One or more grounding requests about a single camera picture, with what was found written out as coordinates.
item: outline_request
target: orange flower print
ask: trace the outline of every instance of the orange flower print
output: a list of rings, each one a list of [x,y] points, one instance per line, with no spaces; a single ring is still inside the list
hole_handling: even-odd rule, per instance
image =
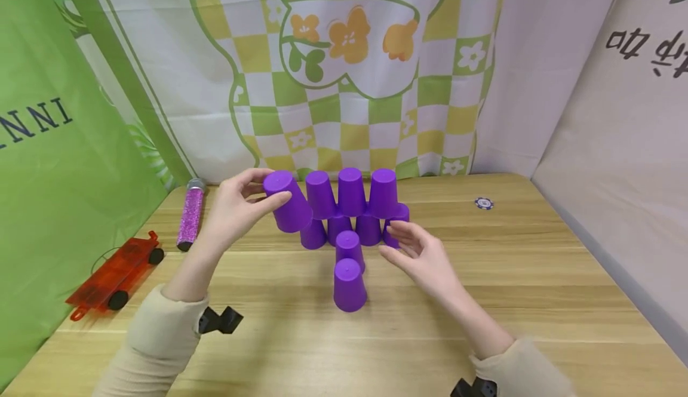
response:
[[[291,28],[294,30],[294,37],[297,39],[306,39],[311,43],[320,40],[320,35],[316,31],[316,27],[320,23],[318,17],[314,14],[309,14],[307,17],[301,18],[299,14],[291,16]]]
[[[349,12],[347,23],[334,22],[330,25],[330,57],[344,56],[349,64],[362,62],[368,56],[368,33],[370,25],[366,12],[360,6]]]
[[[413,55],[413,34],[418,28],[418,22],[411,20],[406,24],[396,23],[389,27],[383,39],[383,51],[389,54],[389,59],[408,61]]]

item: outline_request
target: red toy car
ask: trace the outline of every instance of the red toy car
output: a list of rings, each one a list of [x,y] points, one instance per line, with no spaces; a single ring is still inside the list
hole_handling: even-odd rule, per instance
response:
[[[66,302],[76,307],[69,319],[78,321],[91,309],[105,312],[125,307],[128,293],[136,282],[151,265],[160,264],[165,257],[164,251],[157,247],[158,235],[154,231],[148,234],[150,239],[127,240],[69,296]]]

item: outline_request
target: white wall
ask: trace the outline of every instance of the white wall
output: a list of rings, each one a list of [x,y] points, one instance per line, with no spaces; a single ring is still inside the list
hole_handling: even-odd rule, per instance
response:
[[[673,76],[688,47],[671,66],[652,61],[687,14],[688,1],[617,0],[533,177],[685,364],[688,72]],[[606,47],[637,27],[649,34],[637,57]]]
[[[533,175],[612,0],[504,0],[473,173]]]

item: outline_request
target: beige sleeve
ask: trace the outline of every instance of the beige sleeve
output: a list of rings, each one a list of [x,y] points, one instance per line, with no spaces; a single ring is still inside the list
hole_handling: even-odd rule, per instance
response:
[[[155,287],[141,303],[94,397],[165,396],[186,368],[198,346],[198,321],[208,299],[171,301],[161,289]]]
[[[497,397],[574,397],[570,380],[529,340],[485,360],[471,356],[471,362],[476,376],[497,384]]]

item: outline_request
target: pink glitter cylinder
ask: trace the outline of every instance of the pink glitter cylinder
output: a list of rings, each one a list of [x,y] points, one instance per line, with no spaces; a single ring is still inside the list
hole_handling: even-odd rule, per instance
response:
[[[186,199],[184,201],[184,211],[182,220],[179,224],[179,237],[177,238],[177,248],[182,252],[191,249],[191,245],[198,236],[198,226],[203,212],[203,196],[205,194],[205,183],[194,178],[186,185]]]

